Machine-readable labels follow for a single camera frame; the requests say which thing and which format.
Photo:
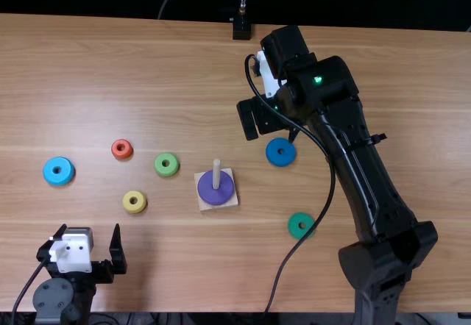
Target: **white bracket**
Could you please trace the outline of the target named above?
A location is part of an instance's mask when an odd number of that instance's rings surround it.
[[[62,240],[56,240],[52,244],[49,255],[51,262],[57,264],[57,269],[62,274],[72,271],[90,273],[92,249],[91,229],[73,227],[65,230]]]
[[[263,80],[263,87],[265,88],[265,96],[270,99],[273,97],[276,92],[280,89],[278,86],[278,81],[272,75],[270,67],[265,58],[265,53],[259,51],[257,53],[258,64],[260,66],[260,74]],[[286,80],[281,80],[281,84],[284,85]]]

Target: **wooden block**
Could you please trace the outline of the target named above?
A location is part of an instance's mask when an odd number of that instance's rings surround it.
[[[203,174],[205,174],[206,172],[201,172],[201,173],[196,173],[194,175],[194,183],[195,183],[195,188],[196,188],[196,196],[198,197],[198,204],[199,204],[199,210],[200,211],[206,211],[206,210],[215,210],[215,209],[221,209],[223,207],[234,207],[234,206],[238,206],[238,199],[237,199],[237,190],[236,190],[236,181],[234,180],[234,176],[233,176],[233,170],[230,169],[230,168],[223,168],[221,169],[221,171],[223,172],[226,172],[227,174],[230,175],[230,177],[232,178],[233,182],[234,182],[234,194],[231,196],[231,198],[229,200],[227,200],[227,202],[225,202],[224,204],[222,205],[209,205],[208,203],[204,202],[203,199],[201,199],[199,197],[199,194],[198,194],[198,182],[199,182],[199,179],[202,177]]]

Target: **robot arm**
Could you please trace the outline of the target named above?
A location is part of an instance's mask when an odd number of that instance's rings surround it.
[[[65,224],[39,248],[36,257],[51,279],[33,296],[37,325],[88,324],[96,285],[113,283],[115,274],[126,273],[118,224],[110,243],[111,261],[91,261],[92,248],[90,228],[67,228]]]
[[[273,31],[261,46],[281,85],[266,102],[321,140],[350,204],[359,242],[341,249],[339,260],[355,288],[354,324],[393,325],[400,292],[438,240],[435,227],[418,223],[392,184],[375,148],[386,136],[368,132],[344,61],[318,61],[296,26]],[[256,97],[237,107],[247,140],[258,137],[255,125],[261,134],[290,129]],[[290,129],[290,141],[295,136]]]

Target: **black cable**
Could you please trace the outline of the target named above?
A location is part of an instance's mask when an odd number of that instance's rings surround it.
[[[119,321],[118,321],[116,318],[114,318],[113,316],[111,316],[111,315],[104,314],[104,313],[100,313],[100,312],[95,312],[95,313],[94,313],[94,312],[91,312],[91,313],[90,313],[90,316],[92,316],[92,315],[102,316],[102,317],[104,317],[104,318],[108,318],[108,319],[114,320],[114,321],[119,325]]]
[[[421,318],[427,325],[432,325],[432,323],[429,320],[427,320],[427,318],[424,315],[420,314],[419,312],[415,312],[414,314],[417,315],[419,318]]]
[[[114,325],[113,323],[110,323],[109,321],[99,321],[98,323],[94,323],[92,325]]]
[[[151,317],[152,320],[153,320],[153,322],[152,322],[150,325],[152,325],[152,324],[159,325],[160,313],[159,313],[159,312],[156,313],[156,314],[155,314],[155,318],[154,318],[154,313],[150,312],[149,314],[150,314],[150,317]]]
[[[130,316],[127,317],[126,325],[130,325],[132,314],[134,314],[134,313],[130,312]]]
[[[283,268],[285,267],[285,264],[288,262],[289,258],[295,253],[295,251],[301,246],[301,244],[304,243],[304,241],[306,239],[308,239],[308,237],[311,235],[311,233],[317,228],[317,226],[321,223],[321,221],[324,218],[325,214],[329,210],[329,206],[330,206],[330,203],[332,202],[332,198],[333,198],[333,192],[334,192],[335,187],[336,187],[336,172],[335,172],[335,168],[334,168],[332,159],[329,157],[329,155],[327,153],[327,150],[325,149],[324,145],[322,145],[322,143],[319,141],[319,139],[316,136],[314,136],[314,134],[312,134],[305,127],[299,125],[298,123],[295,123],[294,121],[292,121],[288,117],[284,116],[283,114],[281,114],[280,112],[278,112],[274,108],[270,107],[270,105],[268,103],[266,103],[266,101],[263,99],[261,94],[258,92],[256,86],[254,85],[254,83],[252,81],[252,77],[250,76],[249,61],[250,61],[251,58],[254,58],[255,61],[257,61],[257,58],[255,57],[254,54],[249,54],[245,58],[245,62],[244,62],[245,76],[246,76],[247,81],[249,83],[249,86],[252,89],[255,96],[258,98],[258,100],[262,103],[262,105],[266,109],[268,109],[273,114],[277,115],[282,121],[284,121],[285,123],[288,123],[292,127],[296,128],[296,129],[300,130],[301,132],[303,132],[304,134],[306,134],[308,136],[308,138],[310,138],[317,145],[317,147],[320,148],[322,153],[325,155],[325,157],[327,159],[327,162],[329,163],[329,169],[330,169],[330,188],[329,188],[329,194],[327,196],[327,200],[325,202],[325,205],[322,208],[322,210],[321,210],[319,216],[317,217],[317,219],[314,221],[314,224],[312,225],[312,227],[310,229],[308,229],[308,231],[301,237],[301,239],[299,239],[297,241],[296,244],[294,244],[293,248],[289,251],[289,253],[285,256],[285,258],[281,262],[281,265],[278,268],[277,276],[275,277],[275,281],[273,282],[272,293],[270,294],[270,299],[268,301],[268,304],[266,305],[265,311],[263,312],[264,314],[267,314],[268,311],[270,310],[271,305],[272,305],[273,298],[275,297],[275,291],[277,290],[278,280],[280,279],[280,275],[281,275],[281,272],[283,271]]]
[[[25,293],[28,291],[29,286],[31,286],[32,282],[35,280],[36,276],[39,274],[43,266],[48,262],[48,258],[44,258],[43,261],[38,265],[36,268],[35,272],[32,273],[31,277],[29,278],[28,282],[24,285],[23,289],[20,292],[20,295],[16,299],[15,305],[13,305],[13,310],[12,310],[12,325],[15,324],[15,317],[16,317],[16,311],[18,310],[18,306],[20,305],[21,300],[23,299]]]

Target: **wood grain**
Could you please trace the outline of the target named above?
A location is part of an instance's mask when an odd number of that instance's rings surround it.
[[[108,257],[121,224],[129,273],[101,285],[95,310],[261,311],[294,240],[295,212],[316,215],[328,169],[304,137],[288,168],[266,161],[278,134],[246,142],[236,104],[251,96],[230,24],[113,18],[0,15],[0,310],[11,310],[59,225],[93,228],[93,258]],[[402,312],[469,311],[471,304],[471,35],[389,29],[302,27],[319,59],[341,56],[360,89],[370,132],[393,182],[439,242],[414,272]],[[110,153],[126,138],[127,162]],[[163,179],[154,158],[180,158]],[[52,188],[45,161],[68,157],[73,183]],[[201,213],[194,174],[218,157],[231,167],[240,206]],[[149,206],[128,215],[121,198],[143,191]],[[338,189],[316,237],[291,259],[274,311],[351,312],[353,289],[337,251],[357,241]],[[21,310],[32,310],[35,287]]]

